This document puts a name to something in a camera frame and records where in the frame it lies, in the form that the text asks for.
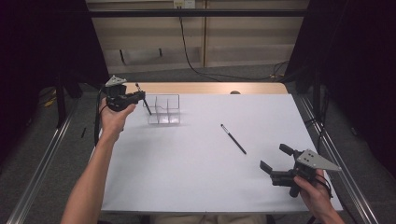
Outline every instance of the white tabletop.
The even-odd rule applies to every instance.
[[[288,187],[273,186],[260,161],[293,167],[279,144],[314,145],[288,94],[181,94],[180,123],[148,124],[139,103],[115,145],[103,211],[289,213],[307,211]],[[220,127],[224,124],[245,149]],[[342,210],[334,194],[332,204]]]

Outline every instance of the wrist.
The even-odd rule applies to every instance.
[[[112,133],[112,132],[106,132],[103,131],[102,134],[99,137],[99,143],[108,143],[110,145],[114,145],[117,140],[119,139],[119,134],[118,133]]]
[[[323,223],[323,224],[327,224],[327,223],[344,223],[343,219],[341,219],[340,215],[338,215],[338,213],[333,209],[332,211],[330,211],[329,213],[326,214],[322,214],[320,217],[318,217],[318,219]]]

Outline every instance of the black pen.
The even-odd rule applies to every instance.
[[[233,139],[233,141],[236,143],[236,145],[237,145],[237,146],[242,150],[242,152],[245,153],[245,155],[246,155],[246,154],[247,154],[246,151],[245,151],[245,150],[241,147],[241,145],[239,145],[239,143],[233,138],[233,135],[232,135],[230,132],[228,132],[228,130],[224,127],[223,124],[221,124],[220,126],[221,126],[221,128],[224,129],[224,131],[228,134],[228,136],[230,136],[231,139]]]

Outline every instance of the human arm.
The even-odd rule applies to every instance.
[[[317,170],[318,176],[323,176],[322,170]],[[310,184],[305,179],[295,176],[294,182],[301,187],[300,195],[305,205],[312,215],[324,224],[326,223],[344,223],[330,202],[330,196],[327,189],[313,182]]]
[[[113,147],[122,132],[127,116],[134,111],[134,108],[135,105],[129,105],[121,112],[114,112],[106,107],[105,99],[102,101],[100,106],[102,134],[90,162],[73,187],[61,223],[97,223]]]

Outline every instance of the pen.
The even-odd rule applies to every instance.
[[[135,85],[136,85],[138,91],[142,91],[137,82],[135,83]],[[148,113],[151,115],[151,111],[149,110],[149,105],[148,105],[148,102],[146,101],[146,99],[143,99],[143,103],[145,104],[146,108],[148,109]]]
[[[226,133],[228,134],[228,136],[230,136],[231,139],[233,139],[233,141],[236,143],[236,145],[237,145],[237,146],[242,150],[242,152],[245,153],[245,155],[246,155],[246,154],[247,154],[246,151],[245,151],[245,150],[241,147],[241,145],[239,145],[239,143],[233,138],[233,135],[232,135],[230,132],[228,132],[228,130],[224,127],[223,124],[221,124],[220,126],[221,126],[221,128],[224,129],[224,132],[226,132]]]

